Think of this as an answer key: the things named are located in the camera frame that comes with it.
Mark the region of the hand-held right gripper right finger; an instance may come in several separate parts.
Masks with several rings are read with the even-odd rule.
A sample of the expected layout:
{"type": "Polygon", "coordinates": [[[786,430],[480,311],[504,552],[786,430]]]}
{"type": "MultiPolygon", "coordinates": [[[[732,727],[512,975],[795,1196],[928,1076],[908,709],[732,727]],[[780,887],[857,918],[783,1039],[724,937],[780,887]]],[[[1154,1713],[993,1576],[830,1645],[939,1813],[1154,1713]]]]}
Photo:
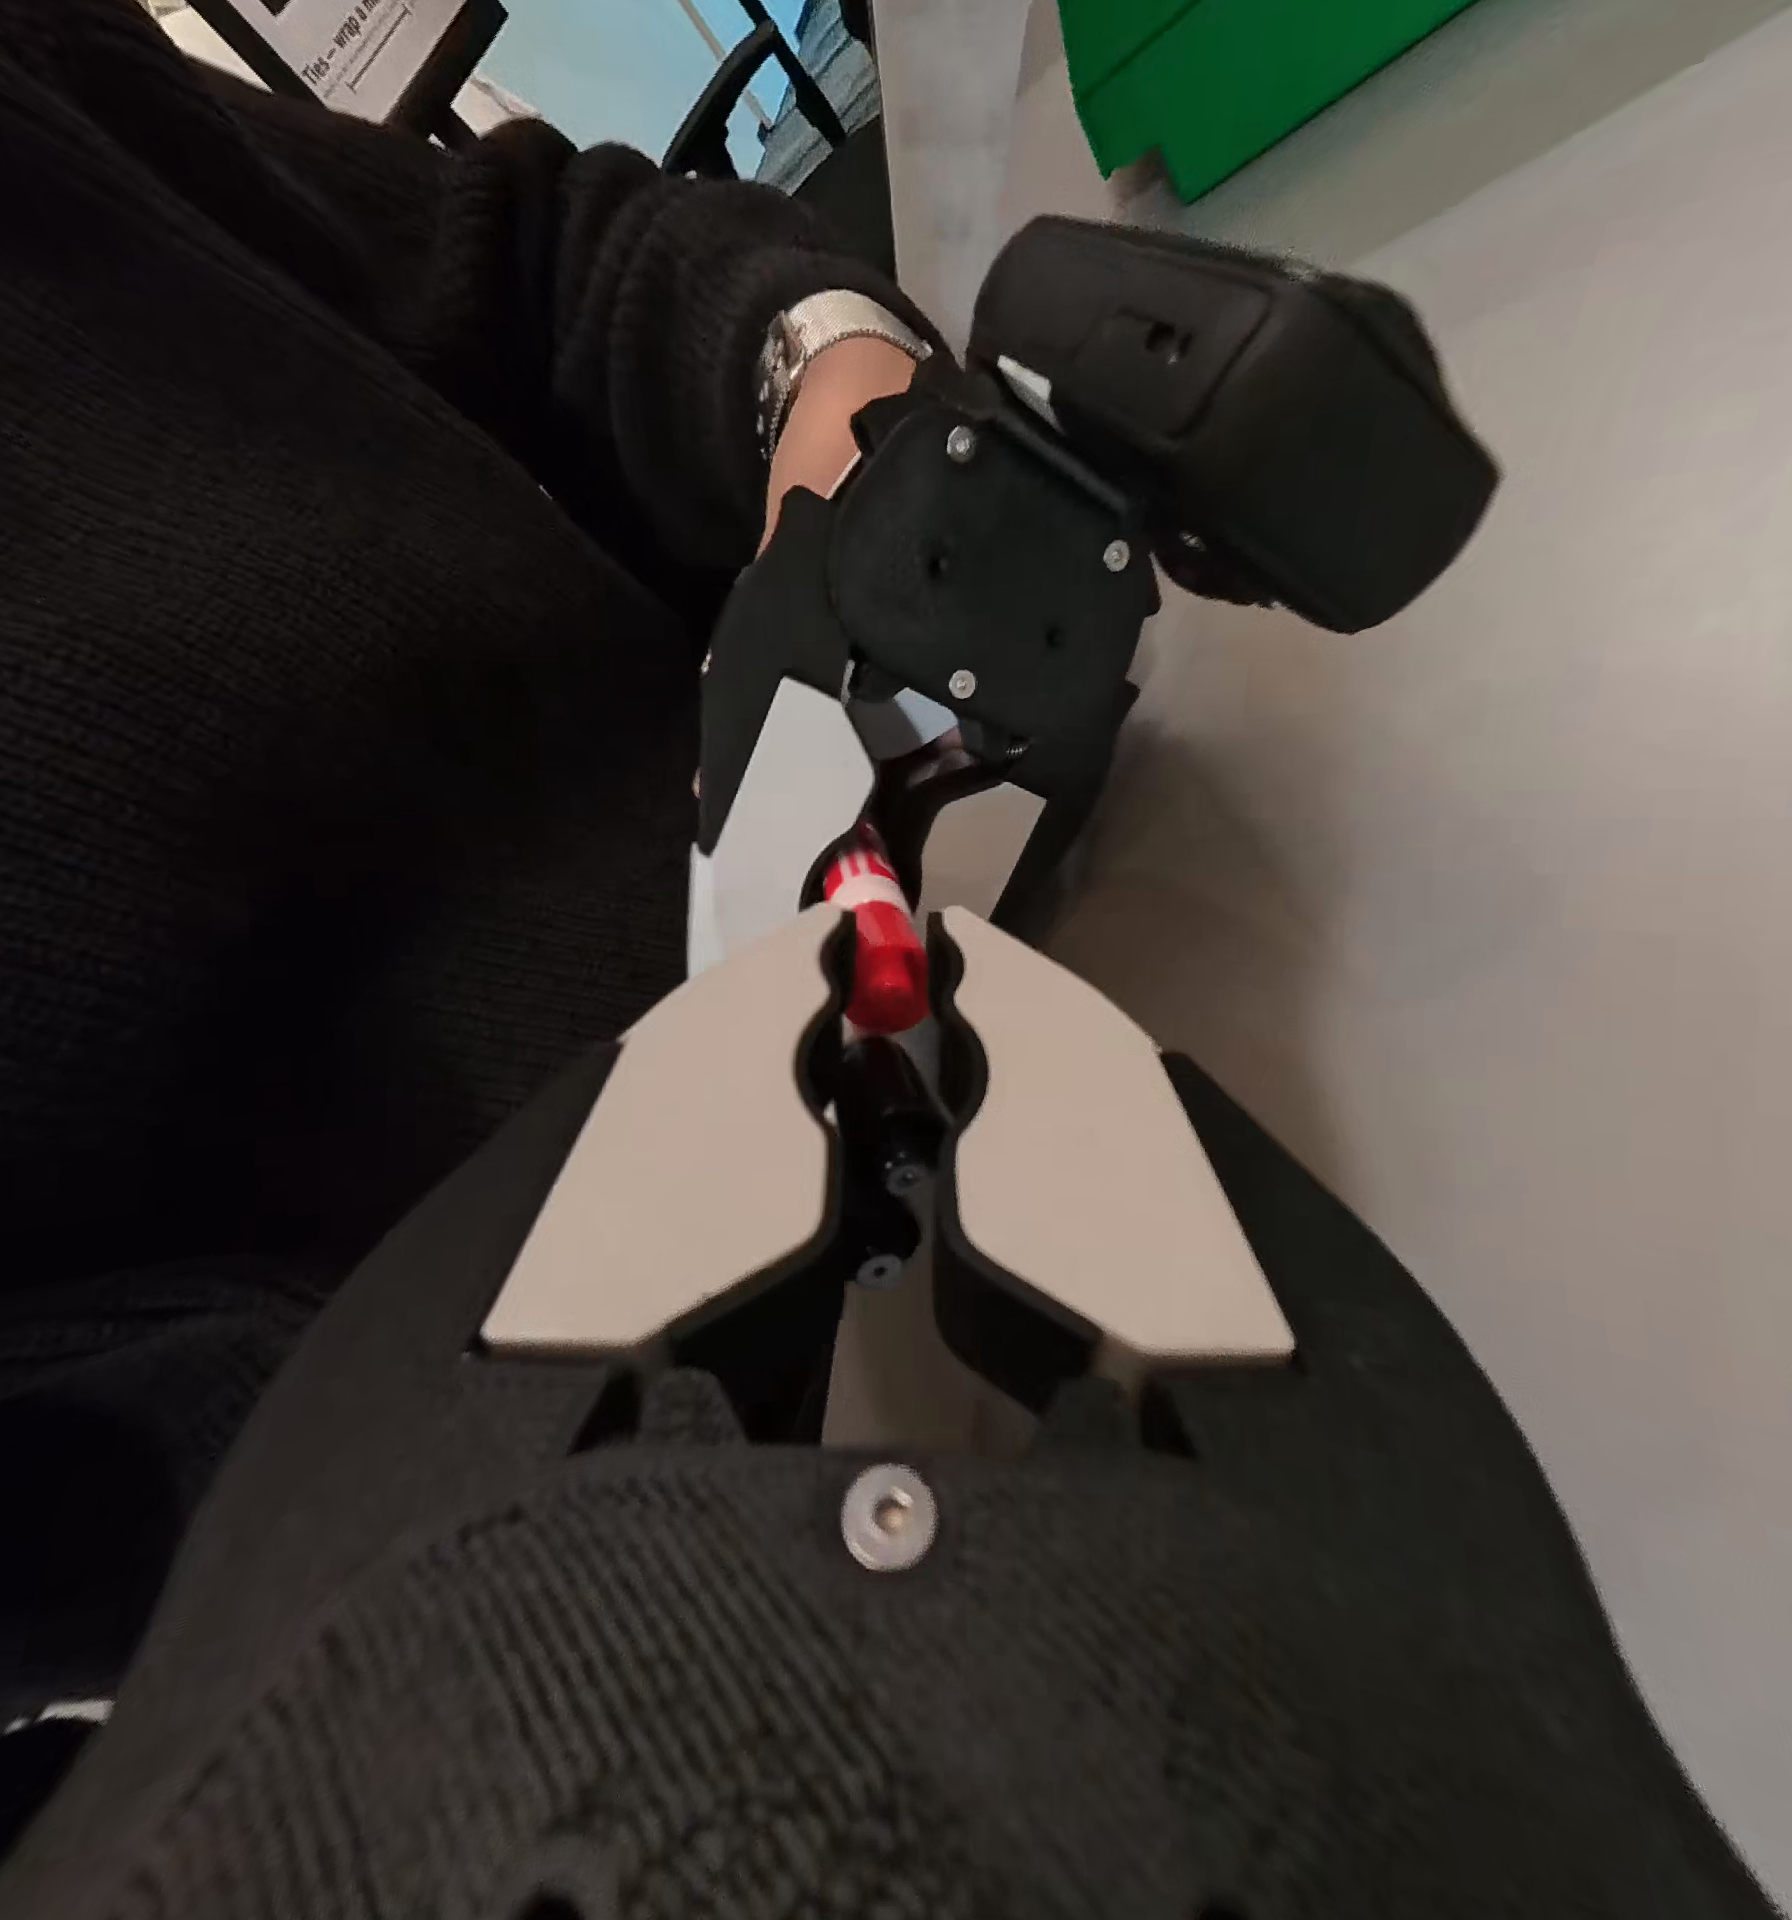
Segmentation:
{"type": "Polygon", "coordinates": [[[963,907],[932,920],[933,1312],[966,1364],[1284,1364],[1290,1323],[1149,1032],[963,907]]]}

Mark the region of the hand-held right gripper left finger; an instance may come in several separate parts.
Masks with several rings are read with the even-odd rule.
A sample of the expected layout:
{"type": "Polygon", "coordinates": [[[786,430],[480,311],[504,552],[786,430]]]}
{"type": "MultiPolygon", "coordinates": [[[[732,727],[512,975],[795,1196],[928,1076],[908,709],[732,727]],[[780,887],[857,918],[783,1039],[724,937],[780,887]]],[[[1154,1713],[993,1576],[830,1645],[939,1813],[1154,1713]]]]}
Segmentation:
{"type": "Polygon", "coordinates": [[[501,1357],[658,1357],[728,1317],[838,1208],[808,1055],[855,924],[817,907],[620,1041],[480,1336],[501,1357]]]}

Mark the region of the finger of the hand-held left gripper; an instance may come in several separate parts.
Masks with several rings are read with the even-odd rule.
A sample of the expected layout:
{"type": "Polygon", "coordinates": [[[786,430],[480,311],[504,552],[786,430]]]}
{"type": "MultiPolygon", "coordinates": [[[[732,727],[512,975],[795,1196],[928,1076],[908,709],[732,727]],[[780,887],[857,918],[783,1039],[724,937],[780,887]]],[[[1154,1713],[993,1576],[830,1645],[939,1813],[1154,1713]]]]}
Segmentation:
{"type": "Polygon", "coordinates": [[[776,687],[710,852],[692,852],[689,977],[804,912],[809,877],[855,831],[877,765],[836,698],[776,687]]]}
{"type": "Polygon", "coordinates": [[[942,801],[920,846],[918,934],[955,909],[996,924],[1046,809],[1046,797],[1011,781],[942,801]]]}

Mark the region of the red dry-erase marker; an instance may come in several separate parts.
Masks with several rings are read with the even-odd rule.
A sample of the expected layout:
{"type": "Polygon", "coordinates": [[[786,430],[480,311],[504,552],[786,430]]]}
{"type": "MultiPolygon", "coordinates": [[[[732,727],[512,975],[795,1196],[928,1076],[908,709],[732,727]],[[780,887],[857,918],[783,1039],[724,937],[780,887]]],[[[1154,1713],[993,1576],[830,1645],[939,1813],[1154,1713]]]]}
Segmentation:
{"type": "Polygon", "coordinates": [[[822,895],[854,922],[846,1015],[895,1039],[929,1015],[929,957],[895,861],[874,824],[857,824],[826,856],[822,895]]]}

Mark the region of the black dry-erase marker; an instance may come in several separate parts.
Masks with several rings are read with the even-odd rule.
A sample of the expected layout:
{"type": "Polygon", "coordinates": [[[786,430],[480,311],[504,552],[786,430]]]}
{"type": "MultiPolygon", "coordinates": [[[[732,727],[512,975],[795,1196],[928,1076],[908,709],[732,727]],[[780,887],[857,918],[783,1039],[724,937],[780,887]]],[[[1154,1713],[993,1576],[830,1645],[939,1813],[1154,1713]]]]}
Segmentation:
{"type": "Polygon", "coordinates": [[[861,1288],[888,1291],[921,1248],[948,1123],[910,1050],[859,1036],[841,1052],[834,1125],[842,1270],[861,1288]]]}

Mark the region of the person's left forearm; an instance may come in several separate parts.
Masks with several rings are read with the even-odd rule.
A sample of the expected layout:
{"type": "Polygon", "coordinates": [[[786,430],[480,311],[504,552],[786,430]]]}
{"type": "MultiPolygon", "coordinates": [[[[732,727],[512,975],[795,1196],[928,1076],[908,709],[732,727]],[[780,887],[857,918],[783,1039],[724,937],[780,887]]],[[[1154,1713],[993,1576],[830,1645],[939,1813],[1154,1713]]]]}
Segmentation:
{"type": "Polygon", "coordinates": [[[677,608],[708,605],[763,538],[754,385],[772,316],[826,289],[885,304],[932,360],[887,347],[883,396],[948,362],[890,276],[764,183],[670,178],[529,120],[422,156],[416,363],[677,608]]]}

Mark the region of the person's left hand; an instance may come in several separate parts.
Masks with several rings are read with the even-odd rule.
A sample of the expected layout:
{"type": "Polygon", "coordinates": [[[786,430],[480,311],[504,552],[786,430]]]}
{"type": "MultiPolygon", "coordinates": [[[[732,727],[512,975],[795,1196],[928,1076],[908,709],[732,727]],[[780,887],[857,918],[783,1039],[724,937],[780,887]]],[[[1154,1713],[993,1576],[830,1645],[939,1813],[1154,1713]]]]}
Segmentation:
{"type": "Polygon", "coordinates": [[[793,491],[829,498],[861,455],[855,420],[885,394],[887,345],[846,341],[820,352],[808,368],[768,458],[763,553],[793,491]]]}

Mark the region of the silver wristwatch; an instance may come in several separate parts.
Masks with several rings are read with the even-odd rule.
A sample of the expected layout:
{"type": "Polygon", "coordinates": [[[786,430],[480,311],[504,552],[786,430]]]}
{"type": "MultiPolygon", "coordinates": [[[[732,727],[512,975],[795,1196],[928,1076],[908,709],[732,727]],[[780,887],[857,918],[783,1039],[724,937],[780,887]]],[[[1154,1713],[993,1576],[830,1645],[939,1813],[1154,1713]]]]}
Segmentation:
{"type": "Polygon", "coordinates": [[[767,463],[775,458],[786,421],[811,366],[832,349],[864,341],[901,351],[910,368],[932,360],[932,342],[861,292],[818,292],[772,316],[758,356],[754,385],[758,442],[767,463]]]}

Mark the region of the person's black sweater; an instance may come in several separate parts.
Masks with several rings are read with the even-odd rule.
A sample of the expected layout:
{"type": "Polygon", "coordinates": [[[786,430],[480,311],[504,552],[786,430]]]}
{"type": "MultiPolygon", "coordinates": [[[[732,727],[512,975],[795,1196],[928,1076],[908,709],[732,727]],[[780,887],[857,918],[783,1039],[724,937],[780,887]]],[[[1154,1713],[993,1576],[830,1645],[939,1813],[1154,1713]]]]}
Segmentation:
{"type": "Polygon", "coordinates": [[[729,583],[424,376],[426,147],[0,4],[0,1703],[111,1692],[314,1310],[681,975],[729,583]]]}

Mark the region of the green plastic bin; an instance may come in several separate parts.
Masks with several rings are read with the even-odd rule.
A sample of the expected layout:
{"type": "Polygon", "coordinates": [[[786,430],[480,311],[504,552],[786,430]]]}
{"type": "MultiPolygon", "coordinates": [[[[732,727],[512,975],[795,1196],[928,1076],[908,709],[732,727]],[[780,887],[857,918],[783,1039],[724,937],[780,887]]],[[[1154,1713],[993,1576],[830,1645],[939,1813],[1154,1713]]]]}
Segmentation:
{"type": "Polygon", "coordinates": [[[1195,203],[1467,12],[1467,3],[1059,3],[1102,180],[1157,160],[1195,203]]]}

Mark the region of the white instruction card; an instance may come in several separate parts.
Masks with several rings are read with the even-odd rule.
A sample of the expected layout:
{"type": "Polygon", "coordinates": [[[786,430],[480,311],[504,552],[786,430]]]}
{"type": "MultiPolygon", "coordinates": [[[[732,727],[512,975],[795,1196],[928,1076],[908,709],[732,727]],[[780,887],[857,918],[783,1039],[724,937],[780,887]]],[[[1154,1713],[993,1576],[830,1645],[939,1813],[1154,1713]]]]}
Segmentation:
{"type": "Polygon", "coordinates": [[[509,22],[502,3],[151,4],[190,57],[375,125],[460,129],[458,93],[509,22]]]}

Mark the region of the black chair frame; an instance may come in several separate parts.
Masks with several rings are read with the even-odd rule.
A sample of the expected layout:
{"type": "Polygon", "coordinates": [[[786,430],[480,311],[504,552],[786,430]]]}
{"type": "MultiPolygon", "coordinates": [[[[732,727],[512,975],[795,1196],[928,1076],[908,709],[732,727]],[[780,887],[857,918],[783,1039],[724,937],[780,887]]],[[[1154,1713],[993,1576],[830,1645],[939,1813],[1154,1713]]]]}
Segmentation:
{"type": "Polygon", "coordinates": [[[742,3],[742,36],[724,38],[703,4],[679,3],[716,60],[714,72],[664,156],[681,180],[739,180],[736,125],[756,120],[760,158],[754,180],[793,199],[817,200],[832,183],[852,145],[883,113],[875,18],[867,3],[800,4],[786,27],[770,4],[742,3]]]}

